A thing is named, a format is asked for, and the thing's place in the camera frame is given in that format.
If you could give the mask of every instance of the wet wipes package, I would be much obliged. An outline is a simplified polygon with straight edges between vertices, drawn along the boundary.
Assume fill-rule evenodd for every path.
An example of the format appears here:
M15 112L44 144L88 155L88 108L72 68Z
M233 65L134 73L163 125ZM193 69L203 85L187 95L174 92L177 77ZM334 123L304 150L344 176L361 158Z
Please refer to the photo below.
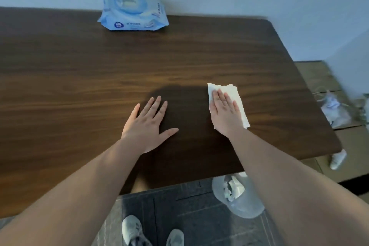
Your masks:
M157 30L169 24L159 0L104 0L98 22L110 30Z

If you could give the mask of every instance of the left hand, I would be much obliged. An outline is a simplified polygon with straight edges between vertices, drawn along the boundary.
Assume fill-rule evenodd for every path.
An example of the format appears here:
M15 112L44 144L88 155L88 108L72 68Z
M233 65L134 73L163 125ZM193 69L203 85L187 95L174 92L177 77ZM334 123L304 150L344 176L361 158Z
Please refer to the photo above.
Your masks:
M172 128L159 134L159 125L163 120L168 106L168 101L164 101L159 112L156 114L160 101L161 96L158 96L155 102L153 97L150 98L138 117L137 113L140 109L140 104L137 104L124 125L122 138L136 139L137 143L142 146L142 153L154 150L161 143L178 132L178 128Z

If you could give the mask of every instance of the wooden table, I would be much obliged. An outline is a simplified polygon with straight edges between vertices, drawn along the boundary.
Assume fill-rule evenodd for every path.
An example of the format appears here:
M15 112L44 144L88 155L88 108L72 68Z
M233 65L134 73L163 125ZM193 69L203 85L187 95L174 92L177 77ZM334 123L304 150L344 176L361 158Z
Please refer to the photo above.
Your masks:
M120 138L162 95L180 131L143 155L122 192L239 172L213 129L207 83L238 87L250 131L298 158L341 145L267 20L169 16L111 32L99 12L0 9L0 217L21 212Z

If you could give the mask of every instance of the floor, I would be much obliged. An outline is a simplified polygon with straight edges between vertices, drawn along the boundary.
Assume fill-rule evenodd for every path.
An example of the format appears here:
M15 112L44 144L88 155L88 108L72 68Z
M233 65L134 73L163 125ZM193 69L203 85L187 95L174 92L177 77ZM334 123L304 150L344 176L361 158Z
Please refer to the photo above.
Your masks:
M118 197L92 246L126 246L121 234L128 215L140 219L153 246L165 245L173 228L191 246L282 246L267 211L254 219L233 215L211 191L211 179ZM0 220L0 228L11 219Z

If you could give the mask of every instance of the shoe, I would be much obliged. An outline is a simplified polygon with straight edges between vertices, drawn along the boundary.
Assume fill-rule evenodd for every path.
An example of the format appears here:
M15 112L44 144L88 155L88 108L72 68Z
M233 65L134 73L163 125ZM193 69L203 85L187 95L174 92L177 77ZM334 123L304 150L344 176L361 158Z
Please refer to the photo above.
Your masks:
M329 167L333 170L338 169L339 166L343 163L346 156L347 156L347 153L344 149L340 151L339 153L333 154Z
M183 232L179 229L174 229L170 232L166 240L166 246L185 246L184 241Z
M152 246L144 236L140 220L133 215L124 218L122 222L123 241L126 246Z

